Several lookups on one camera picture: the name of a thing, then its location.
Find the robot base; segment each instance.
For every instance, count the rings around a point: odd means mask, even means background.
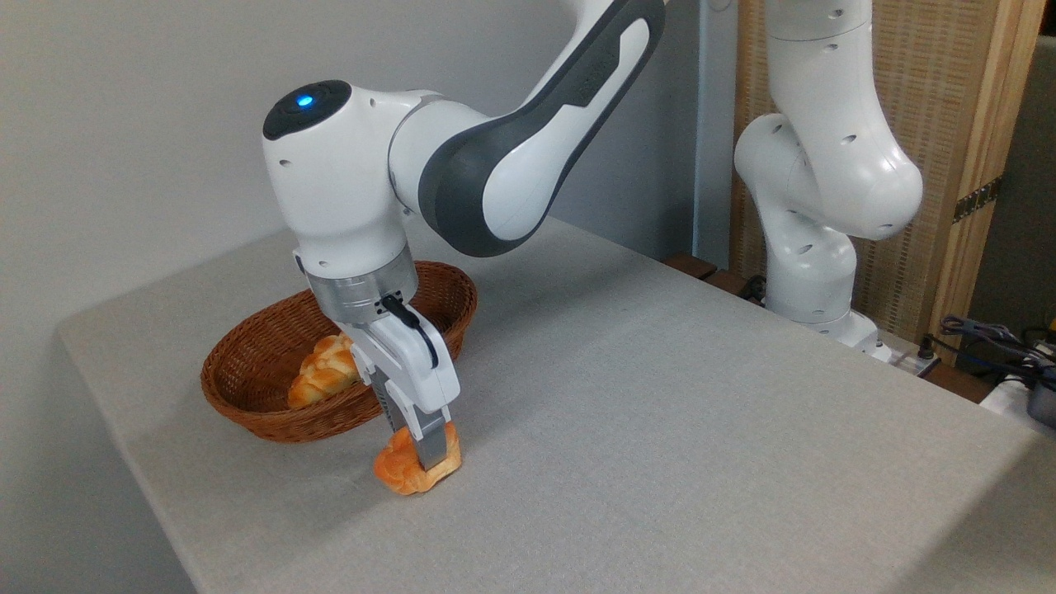
[[[891,358],[891,349],[880,340],[876,324],[853,310],[833,321],[803,326],[884,363]]]
[[[880,332],[871,319],[853,310],[835,321],[803,326],[918,377],[926,375],[939,363],[935,355],[922,357],[917,345]]]

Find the bread roll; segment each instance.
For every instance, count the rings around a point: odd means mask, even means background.
[[[352,358],[352,339],[343,332],[327,336],[301,363],[301,373],[294,378],[286,395],[289,408],[304,408],[345,390],[359,380]]]
[[[448,440],[448,457],[429,470],[422,470],[411,431],[407,427],[396,431],[374,460],[374,476],[400,495],[426,493],[433,488],[461,466],[461,448],[455,424],[449,422],[445,425],[444,434]]]

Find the white wall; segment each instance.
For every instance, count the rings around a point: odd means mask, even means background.
[[[56,323],[278,230],[258,134],[290,89],[426,87],[497,114],[570,26],[558,0],[0,7],[0,591],[186,592]],[[694,113],[696,26],[673,31],[555,209],[656,257],[690,247],[694,125],[670,114]]]

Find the table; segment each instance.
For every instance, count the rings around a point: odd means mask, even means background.
[[[373,477],[382,419],[282,445],[202,396],[303,289],[288,233],[60,326],[200,591],[1056,591],[1051,441],[559,221],[486,260],[407,225],[480,292],[425,496]]]
[[[675,268],[676,271],[685,273],[693,278],[702,280],[712,286],[717,286],[727,293],[732,293],[734,295],[739,295],[755,303],[756,305],[762,307],[762,302],[757,300],[749,287],[748,279],[731,273],[730,271],[719,270],[718,266],[711,262],[706,262],[699,258],[695,258],[687,253],[679,253],[671,256],[663,261],[664,264]],[[892,347],[895,353],[894,356],[900,357],[895,363],[888,361],[889,365],[894,365],[901,368],[903,371],[920,375],[929,383],[944,388],[962,398],[967,398],[976,404],[979,404],[989,394],[994,386],[975,377],[968,373],[965,373],[955,367],[948,366],[943,363],[938,355],[930,361],[920,359],[919,357],[912,357],[912,354],[918,352],[919,346],[909,342],[899,336],[889,334],[887,332],[881,331],[880,337],[888,347]]]

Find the black cable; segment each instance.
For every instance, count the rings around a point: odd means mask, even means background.
[[[975,347],[976,345],[992,345],[992,346],[995,346],[995,347],[999,347],[999,345],[1000,346],[1005,346],[1006,348],[1001,349],[1003,352],[1011,353],[1011,354],[1019,357],[1020,359],[1021,358],[1033,358],[1032,357],[1032,355],[1033,355],[1034,357],[1040,357],[1042,359],[1048,359],[1048,360],[1051,360],[1053,363],[1056,363],[1056,359],[1054,359],[1049,353],[1045,353],[1043,351],[1039,351],[1038,349],[1035,349],[1034,347],[1027,347],[1026,345],[1021,345],[1018,341],[1013,341],[1013,340],[1004,340],[1004,339],[984,340],[984,339],[977,339],[977,340],[974,340],[974,341],[965,345],[964,349],[967,350],[967,349],[969,349],[972,347]],[[1018,360],[1019,359],[1013,359],[1013,360],[1007,361],[1007,363],[1008,364],[1015,364],[1015,363],[1018,363]]]
[[[436,348],[433,347],[433,341],[429,339],[429,335],[426,334],[426,330],[421,328],[421,320],[418,316],[414,315],[414,312],[407,309],[407,305],[402,301],[397,299],[392,295],[385,295],[381,298],[381,307],[389,311],[392,315],[396,316],[403,326],[417,330],[418,334],[421,335],[421,339],[426,341],[426,347],[429,348],[429,356],[433,359],[432,369],[436,369],[440,365],[440,357],[436,354]]]
[[[1046,379],[1046,377],[1044,375],[1044,372],[1041,372],[1041,373],[1036,373],[1036,372],[1035,373],[1030,373],[1030,371],[1033,371],[1034,368],[1029,368],[1029,367],[1024,367],[1024,366],[1016,366],[1016,367],[1014,367],[1014,366],[1011,366],[1011,365],[1004,365],[1004,364],[999,364],[999,363],[995,363],[995,361],[991,361],[991,360],[981,359],[981,358],[976,357],[975,355],[973,355],[970,353],[965,352],[962,349],[958,349],[957,347],[954,347],[953,345],[949,345],[947,342],[944,342],[943,340],[940,340],[934,334],[928,333],[928,334],[925,334],[924,336],[927,337],[927,338],[929,338],[932,342],[935,342],[936,345],[939,345],[943,349],[946,349],[948,351],[953,351],[953,352],[955,352],[955,353],[957,353],[957,354],[965,357],[966,359],[968,359],[968,360],[970,360],[970,361],[973,361],[973,363],[975,363],[977,365],[981,365],[983,367],[989,367],[989,368],[996,369],[998,371],[1003,371],[1004,373],[1007,373],[1007,374],[1018,375],[1020,377],[1027,377],[1030,379],[1035,379],[1035,380],[1038,380],[1038,382],[1042,382],[1046,386],[1049,385],[1049,382],[1051,382],[1050,379]]]
[[[984,340],[992,338],[1003,340],[1016,340],[1016,335],[1008,330],[1008,327],[998,323],[985,323],[972,318],[948,315],[939,322],[942,333],[949,335],[965,334],[976,336]]]

